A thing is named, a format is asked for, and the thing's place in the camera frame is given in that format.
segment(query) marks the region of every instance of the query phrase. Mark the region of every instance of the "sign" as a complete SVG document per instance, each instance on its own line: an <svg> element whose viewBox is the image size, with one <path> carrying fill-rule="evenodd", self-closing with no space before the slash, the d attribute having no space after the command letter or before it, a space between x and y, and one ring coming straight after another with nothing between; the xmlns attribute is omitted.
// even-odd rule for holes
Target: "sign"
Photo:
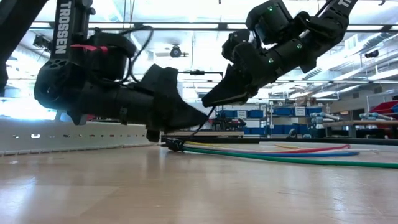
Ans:
<svg viewBox="0 0 398 224"><path fill-rule="evenodd" d="M304 106L296 106L295 114L296 114L296 116L305 116L305 107Z"/></svg>
<svg viewBox="0 0 398 224"><path fill-rule="evenodd" d="M248 116L248 112L247 111L238 111L238 118L246 119L247 116Z"/></svg>

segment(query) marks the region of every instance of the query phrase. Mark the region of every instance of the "black connector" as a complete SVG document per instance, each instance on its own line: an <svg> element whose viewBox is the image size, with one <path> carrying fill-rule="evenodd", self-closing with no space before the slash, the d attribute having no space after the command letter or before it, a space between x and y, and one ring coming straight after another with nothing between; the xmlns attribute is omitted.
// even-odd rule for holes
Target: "black connector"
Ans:
<svg viewBox="0 0 398 224"><path fill-rule="evenodd" d="M205 75L205 71L201 71L201 70L194 70L194 71L189 71L190 75Z"/></svg>
<svg viewBox="0 0 398 224"><path fill-rule="evenodd" d="M166 139L166 146L168 149L174 152L184 151L184 142L179 139Z"/></svg>

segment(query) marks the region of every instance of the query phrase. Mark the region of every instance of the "red cable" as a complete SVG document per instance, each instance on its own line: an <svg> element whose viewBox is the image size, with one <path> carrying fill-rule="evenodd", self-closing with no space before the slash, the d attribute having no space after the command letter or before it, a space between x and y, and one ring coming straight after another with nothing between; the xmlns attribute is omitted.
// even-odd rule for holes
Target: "red cable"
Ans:
<svg viewBox="0 0 398 224"><path fill-rule="evenodd" d="M344 146L333 146L333 147L321 147L321 148L314 148L314 149L296 149L290 151L276 151L278 153L308 153L308 152L322 152L322 151L329 151L329 150L337 150L337 149L351 149L351 145L346 144Z"/></svg>

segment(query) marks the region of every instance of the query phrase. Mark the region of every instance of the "security camera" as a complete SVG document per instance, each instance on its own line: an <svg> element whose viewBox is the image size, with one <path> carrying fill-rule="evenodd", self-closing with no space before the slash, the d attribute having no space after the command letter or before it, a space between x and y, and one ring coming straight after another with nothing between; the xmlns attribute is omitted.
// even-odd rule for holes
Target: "security camera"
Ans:
<svg viewBox="0 0 398 224"><path fill-rule="evenodd" d="M176 57L181 57L182 52L180 50L180 47L177 45L174 45L172 50L170 51L170 57L176 58Z"/></svg>
<svg viewBox="0 0 398 224"><path fill-rule="evenodd" d="M374 57L377 57L377 56L379 56L379 51L378 50L374 50L374 51L372 51L370 53L366 53L365 54L366 58L374 58Z"/></svg>

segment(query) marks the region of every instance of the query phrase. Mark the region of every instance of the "table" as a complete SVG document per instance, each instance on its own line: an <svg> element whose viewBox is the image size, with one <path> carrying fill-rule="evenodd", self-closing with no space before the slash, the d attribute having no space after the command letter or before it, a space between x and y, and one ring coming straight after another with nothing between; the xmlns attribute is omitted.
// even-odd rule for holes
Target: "table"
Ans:
<svg viewBox="0 0 398 224"><path fill-rule="evenodd" d="M338 122L330 122L330 123L323 123L324 127L326 128L326 136L331 136L331 128L332 127L342 127L348 126L348 134L352 138L356 138L356 128L357 125L385 125L390 126L391 128L391 136L392 138L396 139L397 134L397 127L398 121L338 121Z"/></svg>

